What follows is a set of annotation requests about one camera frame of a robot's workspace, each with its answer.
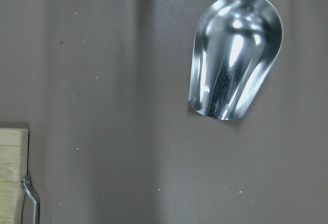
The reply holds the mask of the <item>metal scoop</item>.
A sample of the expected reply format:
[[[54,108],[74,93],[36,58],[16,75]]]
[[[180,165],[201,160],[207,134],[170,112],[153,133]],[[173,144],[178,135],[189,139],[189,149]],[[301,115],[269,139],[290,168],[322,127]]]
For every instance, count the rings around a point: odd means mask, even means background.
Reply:
[[[216,120],[242,118],[282,45],[283,25],[268,0],[217,0],[195,33],[189,103]]]

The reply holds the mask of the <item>bamboo cutting board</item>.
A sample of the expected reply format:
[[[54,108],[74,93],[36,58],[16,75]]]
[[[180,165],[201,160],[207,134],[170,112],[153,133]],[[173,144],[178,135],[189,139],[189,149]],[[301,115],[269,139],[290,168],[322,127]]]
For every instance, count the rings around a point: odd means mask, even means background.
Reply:
[[[28,175],[29,131],[1,128],[1,223],[22,223],[23,205],[33,203],[33,223],[40,222],[40,202]]]

